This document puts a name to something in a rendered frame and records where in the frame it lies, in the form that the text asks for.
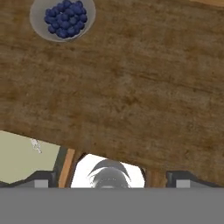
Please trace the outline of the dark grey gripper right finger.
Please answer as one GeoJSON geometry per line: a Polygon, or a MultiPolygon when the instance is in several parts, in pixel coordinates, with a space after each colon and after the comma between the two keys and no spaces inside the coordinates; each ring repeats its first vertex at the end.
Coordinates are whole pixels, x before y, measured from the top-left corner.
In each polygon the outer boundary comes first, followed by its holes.
{"type": "Polygon", "coordinates": [[[166,187],[170,188],[219,187],[215,183],[197,178],[189,171],[168,171],[166,179],[166,187]]]}

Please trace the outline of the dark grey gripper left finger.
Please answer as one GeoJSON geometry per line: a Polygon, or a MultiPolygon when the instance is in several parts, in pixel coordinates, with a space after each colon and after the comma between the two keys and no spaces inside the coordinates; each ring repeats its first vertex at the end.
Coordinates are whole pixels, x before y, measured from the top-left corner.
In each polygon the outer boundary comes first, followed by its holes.
{"type": "Polygon", "coordinates": [[[35,171],[26,179],[14,183],[0,181],[0,188],[3,187],[31,187],[31,188],[54,188],[58,186],[57,174],[55,171],[35,171]]]}

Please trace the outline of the grey bowl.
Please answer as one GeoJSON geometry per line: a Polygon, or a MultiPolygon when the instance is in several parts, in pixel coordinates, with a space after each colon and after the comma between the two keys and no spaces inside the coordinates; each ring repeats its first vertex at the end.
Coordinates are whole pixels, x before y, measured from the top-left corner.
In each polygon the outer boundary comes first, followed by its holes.
{"type": "Polygon", "coordinates": [[[32,29],[42,38],[53,42],[67,42],[83,36],[93,25],[96,16],[94,0],[80,0],[87,10],[87,22],[79,34],[71,38],[60,38],[48,31],[47,23],[44,21],[46,10],[52,8],[62,0],[34,0],[30,8],[30,22],[32,29]]]}

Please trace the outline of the open wooden drawer, white inside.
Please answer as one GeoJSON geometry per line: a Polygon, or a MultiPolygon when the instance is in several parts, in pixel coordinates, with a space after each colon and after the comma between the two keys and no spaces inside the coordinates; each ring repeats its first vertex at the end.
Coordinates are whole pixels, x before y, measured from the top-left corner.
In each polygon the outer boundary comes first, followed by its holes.
{"type": "MultiPolygon", "coordinates": [[[[60,147],[54,165],[54,170],[58,174],[58,186],[60,188],[92,188],[88,174],[103,159],[107,158],[60,147]]],[[[165,187],[166,179],[163,171],[151,171],[132,164],[121,163],[129,174],[128,189],[165,187]]]]}

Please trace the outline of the heap of dark blueberries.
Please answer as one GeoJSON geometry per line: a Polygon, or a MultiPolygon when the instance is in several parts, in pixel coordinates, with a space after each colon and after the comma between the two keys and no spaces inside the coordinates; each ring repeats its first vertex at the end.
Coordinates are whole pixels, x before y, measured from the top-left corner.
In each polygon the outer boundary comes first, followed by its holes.
{"type": "Polygon", "coordinates": [[[50,34],[69,39],[79,35],[85,28],[88,14],[81,0],[63,0],[45,10],[44,21],[50,34]]]}

